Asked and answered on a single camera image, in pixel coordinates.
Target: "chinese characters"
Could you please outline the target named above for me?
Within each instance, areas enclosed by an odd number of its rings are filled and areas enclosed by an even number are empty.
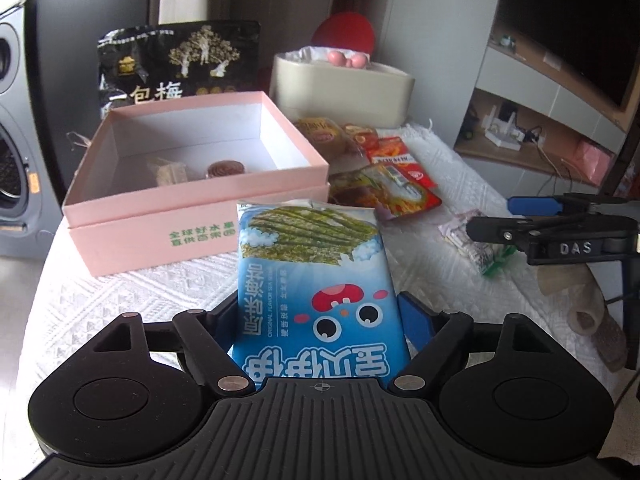
[[[173,247],[193,244],[196,242],[206,242],[215,240],[223,236],[233,236],[236,234],[236,226],[233,222],[224,224],[213,224],[210,226],[196,227],[194,229],[183,229],[169,233],[169,241]]]
[[[140,104],[145,101],[163,101],[165,99],[177,99],[182,97],[181,83],[174,83],[169,81],[166,85],[161,82],[160,86],[156,88],[154,98],[151,99],[151,88],[141,88],[140,85],[136,85],[136,89],[129,94],[129,97],[133,99],[134,104]]]
[[[264,271],[262,264],[249,264],[244,277],[244,325],[242,333],[247,335],[262,334],[262,286],[264,285]],[[271,367],[273,367],[273,352],[270,353]]]
[[[384,343],[346,346],[337,352],[325,348],[303,348],[297,356],[283,360],[280,347],[263,348],[249,356],[242,369],[262,383],[274,377],[385,377],[389,374]]]
[[[289,337],[289,306],[287,305],[287,269],[280,269],[280,337]]]

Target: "cartoon face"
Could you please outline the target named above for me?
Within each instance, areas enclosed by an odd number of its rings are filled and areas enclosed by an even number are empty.
[[[384,300],[388,291],[378,290],[374,300]],[[373,301],[365,300],[364,291],[353,283],[328,286],[316,292],[311,300],[311,307],[321,316],[313,322],[313,334],[322,343],[338,341],[342,335],[342,325],[356,320],[360,327],[375,328],[382,323],[383,309]],[[297,314],[294,322],[304,324],[311,320],[309,314]]]

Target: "pink bag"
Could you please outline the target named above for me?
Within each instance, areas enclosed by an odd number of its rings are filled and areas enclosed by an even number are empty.
[[[578,143],[574,154],[576,165],[596,186],[602,183],[602,179],[607,174],[611,158],[611,155],[601,147],[585,139]]]

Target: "black gripper base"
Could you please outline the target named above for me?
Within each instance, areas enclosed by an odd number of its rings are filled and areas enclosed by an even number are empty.
[[[203,428],[165,455],[85,466],[50,456],[29,480],[614,480],[594,459],[525,468],[454,440],[427,402],[396,397],[375,379],[271,378],[220,400]]]

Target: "pink box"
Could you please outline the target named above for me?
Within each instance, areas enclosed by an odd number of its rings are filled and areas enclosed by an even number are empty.
[[[158,187],[148,156],[183,162],[195,180]],[[247,173],[204,180],[209,164],[227,159]],[[149,102],[107,115],[63,212],[89,272],[103,276],[233,251],[238,200],[324,202],[327,174],[263,92]]]

